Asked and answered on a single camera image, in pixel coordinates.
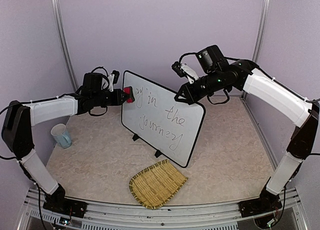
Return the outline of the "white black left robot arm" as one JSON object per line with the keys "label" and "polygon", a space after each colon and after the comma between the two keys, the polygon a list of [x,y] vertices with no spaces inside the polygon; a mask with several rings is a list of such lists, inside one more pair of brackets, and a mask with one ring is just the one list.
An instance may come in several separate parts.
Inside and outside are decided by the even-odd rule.
{"label": "white black left robot arm", "polygon": [[1,113],[5,118],[1,138],[13,154],[24,174],[46,195],[51,196],[50,203],[59,212],[70,207],[70,201],[64,197],[65,189],[50,174],[46,164],[38,155],[35,145],[35,129],[40,125],[60,118],[89,114],[96,107],[107,110],[110,106],[120,106],[124,102],[134,102],[133,88],[116,88],[119,71],[100,73],[102,67],[96,67],[85,73],[83,82],[72,93],[40,99],[19,101],[13,100]]}

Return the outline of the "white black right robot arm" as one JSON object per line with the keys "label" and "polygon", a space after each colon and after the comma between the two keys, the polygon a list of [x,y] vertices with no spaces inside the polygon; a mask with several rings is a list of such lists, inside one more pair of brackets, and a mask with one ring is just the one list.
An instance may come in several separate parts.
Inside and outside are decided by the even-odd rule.
{"label": "white black right robot arm", "polygon": [[187,167],[198,138],[206,110],[200,103],[217,91],[228,94],[233,88],[266,102],[286,116],[295,130],[286,153],[267,181],[256,208],[266,212],[302,162],[311,154],[319,123],[319,102],[309,100],[282,85],[250,60],[225,57],[218,46],[195,54],[204,76],[182,61],[172,69],[187,82],[175,92],[134,72],[125,71],[123,88],[134,99],[121,108],[121,122],[156,150],[180,167]]}

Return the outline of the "white whiteboard black frame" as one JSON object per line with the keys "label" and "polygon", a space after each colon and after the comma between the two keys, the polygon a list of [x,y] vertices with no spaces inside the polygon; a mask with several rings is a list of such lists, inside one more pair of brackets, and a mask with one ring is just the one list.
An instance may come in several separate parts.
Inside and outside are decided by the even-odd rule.
{"label": "white whiteboard black frame", "polygon": [[135,101],[121,107],[125,128],[180,167],[190,162],[206,109],[174,100],[175,91],[126,70],[123,87],[132,87]]}

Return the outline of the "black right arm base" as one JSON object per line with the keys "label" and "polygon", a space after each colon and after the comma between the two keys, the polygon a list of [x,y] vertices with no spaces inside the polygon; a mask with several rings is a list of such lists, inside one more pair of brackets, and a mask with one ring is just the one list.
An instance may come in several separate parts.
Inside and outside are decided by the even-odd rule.
{"label": "black right arm base", "polygon": [[278,195],[274,195],[267,191],[265,185],[260,192],[259,197],[249,200],[240,201],[238,203],[239,210],[242,217],[254,216],[270,211],[276,210],[276,208],[282,208],[282,203]]}

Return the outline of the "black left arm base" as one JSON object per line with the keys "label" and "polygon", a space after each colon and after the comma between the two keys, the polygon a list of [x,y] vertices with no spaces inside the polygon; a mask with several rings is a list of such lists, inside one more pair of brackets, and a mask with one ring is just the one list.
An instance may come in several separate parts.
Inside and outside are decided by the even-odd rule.
{"label": "black left arm base", "polygon": [[87,203],[80,200],[65,197],[65,189],[58,184],[58,188],[52,194],[44,193],[45,202],[43,208],[52,212],[83,218],[87,209]]}

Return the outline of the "red bone-shaped eraser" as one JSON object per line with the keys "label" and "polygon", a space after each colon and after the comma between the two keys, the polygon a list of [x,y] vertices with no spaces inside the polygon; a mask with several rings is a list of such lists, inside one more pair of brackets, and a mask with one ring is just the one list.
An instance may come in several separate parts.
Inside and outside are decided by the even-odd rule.
{"label": "red bone-shaped eraser", "polygon": [[125,92],[127,99],[127,103],[133,103],[135,101],[134,94],[133,94],[133,88],[131,86],[124,87],[123,91]]}

